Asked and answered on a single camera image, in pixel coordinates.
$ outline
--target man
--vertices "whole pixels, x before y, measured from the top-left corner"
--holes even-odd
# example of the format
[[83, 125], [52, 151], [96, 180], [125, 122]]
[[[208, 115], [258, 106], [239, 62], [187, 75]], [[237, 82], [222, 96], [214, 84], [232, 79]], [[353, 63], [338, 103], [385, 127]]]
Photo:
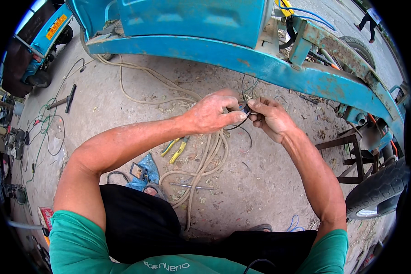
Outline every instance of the man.
[[[99, 186], [110, 172], [164, 142], [208, 134], [243, 121], [237, 94], [205, 96], [170, 119], [121, 126], [84, 142], [70, 157], [55, 195], [50, 259], [57, 273], [343, 273], [348, 249], [345, 202], [332, 170], [274, 100], [249, 100], [250, 120], [283, 145], [320, 219], [318, 231], [271, 232], [270, 225], [234, 232], [211, 244], [181, 238], [175, 211], [159, 192]], [[113, 263], [109, 255], [121, 263]]]
[[356, 24], [354, 25], [357, 29], [359, 29], [359, 31], [361, 31], [368, 21], [370, 21], [370, 34], [371, 34], [369, 43], [373, 44], [374, 28], [380, 23], [380, 21], [382, 21], [382, 19], [380, 19], [380, 16], [377, 14], [376, 10], [374, 8], [367, 9], [367, 13], [364, 15], [364, 18], [362, 18], [361, 23], [359, 25], [356, 25]]

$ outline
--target hand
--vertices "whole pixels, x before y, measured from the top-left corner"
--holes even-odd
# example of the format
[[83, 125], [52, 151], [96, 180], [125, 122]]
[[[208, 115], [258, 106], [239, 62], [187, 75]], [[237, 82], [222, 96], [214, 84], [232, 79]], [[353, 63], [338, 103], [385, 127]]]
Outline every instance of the hand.
[[241, 111], [224, 114], [224, 109], [239, 109], [238, 94], [230, 89], [218, 90], [205, 96], [188, 112], [182, 115], [185, 125], [191, 128], [192, 134], [209, 134], [233, 123], [247, 118]]
[[263, 129], [263, 131], [273, 141], [281, 144], [287, 132], [298, 129], [285, 109], [273, 99], [258, 97], [255, 100], [248, 100], [248, 106], [252, 112], [249, 119], [253, 121], [253, 126]]

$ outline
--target black shorts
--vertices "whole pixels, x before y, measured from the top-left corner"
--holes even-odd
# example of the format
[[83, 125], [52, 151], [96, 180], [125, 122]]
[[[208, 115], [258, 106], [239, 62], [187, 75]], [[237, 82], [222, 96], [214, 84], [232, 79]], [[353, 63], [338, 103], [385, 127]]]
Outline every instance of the black shorts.
[[226, 258], [263, 273], [293, 273], [309, 254], [317, 231], [235, 231], [217, 243], [182, 238], [172, 206], [157, 197], [117, 185], [100, 186], [106, 212], [106, 242], [110, 256], [133, 264], [153, 256], [194, 254]]

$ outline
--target yellow-handled pliers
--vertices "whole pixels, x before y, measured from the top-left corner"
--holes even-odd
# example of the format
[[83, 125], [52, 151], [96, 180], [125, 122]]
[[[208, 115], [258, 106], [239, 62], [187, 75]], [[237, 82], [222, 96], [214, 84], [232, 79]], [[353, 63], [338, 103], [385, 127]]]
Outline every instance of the yellow-handled pliers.
[[[169, 163], [174, 163], [175, 160], [180, 156], [180, 154], [183, 152], [184, 148], [186, 147], [187, 140], [190, 138], [190, 135], [186, 135], [183, 138], [183, 142], [181, 143], [180, 149], [170, 158]], [[175, 140], [170, 141], [169, 145], [166, 147], [166, 149], [161, 153], [161, 156], [165, 156], [166, 153], [172, 148], [172, 146], [178, 142], [181, 138], [176, 138]]]

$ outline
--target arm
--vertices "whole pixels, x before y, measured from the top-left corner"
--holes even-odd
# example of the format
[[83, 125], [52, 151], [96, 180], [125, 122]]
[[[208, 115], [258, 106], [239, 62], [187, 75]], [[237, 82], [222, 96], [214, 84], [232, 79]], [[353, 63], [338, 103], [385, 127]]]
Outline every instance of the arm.
[[246, 115], [241, 111], [223, 114], [226, 107], [238, 107], [236, 94], [220, 90], [207, 95], [181, 116], [117, 127], [85, 141], [73, 152], [61, 175], [54, 211], [75, 212], [105, 231], [100, 176], [164, 142], [188, 134], [216, 132], [244, 120]]
[[259, 112], [250, 115], [253, 125], [285, 147], [300, 173], [306, 196], [321, 222], [314, 244], [334, 229], [347, 230], [345, 201], [338, 179], [306, 134], [276, 101], [260, 97], [249, 100], [248, 105]]

